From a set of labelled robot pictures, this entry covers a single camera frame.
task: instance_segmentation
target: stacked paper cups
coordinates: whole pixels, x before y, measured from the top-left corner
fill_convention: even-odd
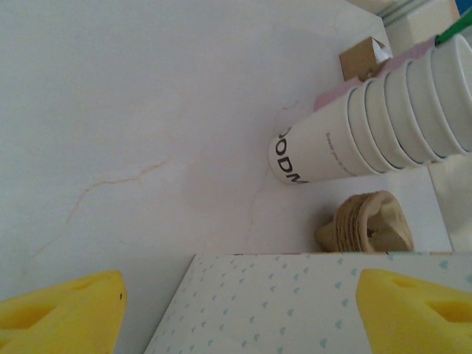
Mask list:
[[[288,184],[399,171],[472,151],[472,48],[455,35],[273,139]]]

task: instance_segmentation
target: patterned paper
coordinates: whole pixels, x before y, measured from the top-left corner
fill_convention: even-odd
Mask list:
[[[355,302],[364,268],[472,291],[470,255],[199,255],[145,354],[371,353]]]

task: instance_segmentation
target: yellow foam piece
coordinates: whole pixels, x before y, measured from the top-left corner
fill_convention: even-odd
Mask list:
[[[106,271],[0,302],[0,354],[112,354],[126,299]]]
[[[373,354],[471,354],[472,294],[378,269],[357,303]]]

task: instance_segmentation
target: cardboard box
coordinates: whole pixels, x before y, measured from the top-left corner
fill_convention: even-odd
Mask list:
[[[344,81],[353,77],[365,81],[378,74],[392,56],[384,51],[385,45],[368,37],[339,55]]]

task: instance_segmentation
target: white table surface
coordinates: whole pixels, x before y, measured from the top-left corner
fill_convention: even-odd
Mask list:
[[[140,353],[194,253],[316,251],[349,195],[389,190],[419,251],[450,244],[426,168],[286,186],[270,139],[342,81],[381,20],[344,1],[3,1],[0,299],[125,275]]]

